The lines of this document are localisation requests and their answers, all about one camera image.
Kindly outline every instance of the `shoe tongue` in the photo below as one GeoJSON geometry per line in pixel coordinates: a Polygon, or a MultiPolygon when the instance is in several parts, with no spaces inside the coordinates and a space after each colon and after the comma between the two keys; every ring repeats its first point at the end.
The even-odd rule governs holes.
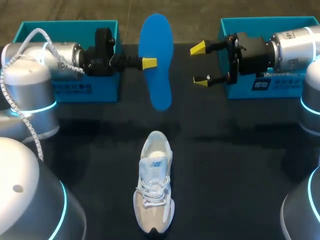
{"type": "Polygon", "coordinates": [[[166,181],[168,160],[166,157],[142,158],[139,162],[139,175],[145,184],[150,181],[166,181]]]}

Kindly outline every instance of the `shoe logo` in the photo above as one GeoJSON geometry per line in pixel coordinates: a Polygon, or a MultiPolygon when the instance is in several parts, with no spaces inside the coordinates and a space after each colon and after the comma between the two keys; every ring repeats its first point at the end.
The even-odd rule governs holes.
{"type": "Polygon", "coordinates": [[[150,168],[159,168],[161,167],[162,161],[153,161],[150,165],[150,168]]]}

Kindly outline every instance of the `white sneaker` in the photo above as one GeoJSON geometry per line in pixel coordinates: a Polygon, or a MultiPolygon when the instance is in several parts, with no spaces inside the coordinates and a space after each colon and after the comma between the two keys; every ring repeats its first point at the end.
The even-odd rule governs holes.
{"type": "Polygon", "coordinates": [[[172,151],[166,136],[153,131],[144,143],[139,162],[139,179],[133,194],[135,217],[145,233],[164,233],[174,217],[170,168],[172,151]]]}

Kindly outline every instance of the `white cable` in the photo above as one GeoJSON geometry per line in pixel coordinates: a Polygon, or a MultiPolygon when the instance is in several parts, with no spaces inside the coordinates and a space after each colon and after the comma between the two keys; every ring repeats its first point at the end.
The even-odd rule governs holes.
{"type": "Polygon", "coordinates": [[[43,155],[43,151],[42,151],[42,147],[41,147],[41,143],[40,140],[38,138],[38,135],[35,131],[35,129],[33,128],[33,126],[31,125],[30,121],[26,118],[26,116],[19,110],[19,107],[15,104],[15,102],[12,100],[11,96],[8,93],[6,84],[5,84],[5,79],[4,79],[4,70],[6,70],[7,68],[9,68],[12,64],[14,64],[19,57],[23,56],[22,53],[24,52],[25,48],[27,47],[28,43],[31,41],[31,39],[36,35],[36,34],[42,34],[45,38],[45,40],[48,42],[48,50],[50,51],[50,53],[54,56],[54,58],[59,61],[60,63],[62,63],[63,67],[66,67],[67,69],[80,73],[80,74],[85,74],[83,69],[80,67],[75,67],[72,66],[70,64],[67,63],[67,61],[65,60],[65,58],[63,56],[60,56],[58,51],[55,49],[53,42],[51,41],[49,35],[41,28],[36,28],[34,29],[27,37],[26,39],[23,41],[21,47],[19,48],[18,52],[16,53],[15,56],[13,56],[11,58],[11,60],[2,68],[1,71],[1,75],[0,75],[0,87],[1,87],[1,91],[3,93],[3,96],[5,97],[6,101],[9,103],[9,105],[11,106],[11,108],[21,117],[22,121],[24,122],[24,124],[26,125],[26,127],[28,128],[28,130],[30,131],[33,139],[34,139],[34,143],[36,145],[36,149],[38,152],[38,157],[39,159],[41,159],[42,161],[44,160],[44,155],[43,155]]]}

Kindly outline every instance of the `shoelace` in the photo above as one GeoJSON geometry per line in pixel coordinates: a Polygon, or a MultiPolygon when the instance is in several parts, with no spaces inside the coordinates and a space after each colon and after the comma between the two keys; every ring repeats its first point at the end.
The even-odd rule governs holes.
{"type": "Polygon", "coordinates": [[[149,206],[161,206],[165,205],[167,203],[165,199],[165,190],[168,188],[170,184],[170,177],[166,176],[165,177],[165,183],[160,182],[158,180],[152,180],[150,183],[147,185],[144,183],[144,181],[139,178],[139,181],[141,182],[142,188],[136,188],[136,190],[142,194],[143,197],[143,206],[149,207],[149,206]],[[160,189],[156,189],[152,186],[154,185],[160,185],[160,189]]]}

